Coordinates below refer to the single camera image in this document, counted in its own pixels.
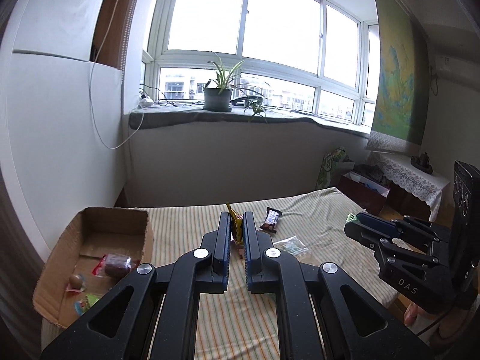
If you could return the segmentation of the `person's right hand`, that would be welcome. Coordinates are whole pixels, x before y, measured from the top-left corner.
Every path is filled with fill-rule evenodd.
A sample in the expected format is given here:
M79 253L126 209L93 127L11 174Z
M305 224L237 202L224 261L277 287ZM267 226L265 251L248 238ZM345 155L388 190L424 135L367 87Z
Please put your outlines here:
M415 303L410 303L403 315L403 323L424 342L436 332L442 338L454 335L462 326L467 312L453 308L442 319L440 314L429 314Z

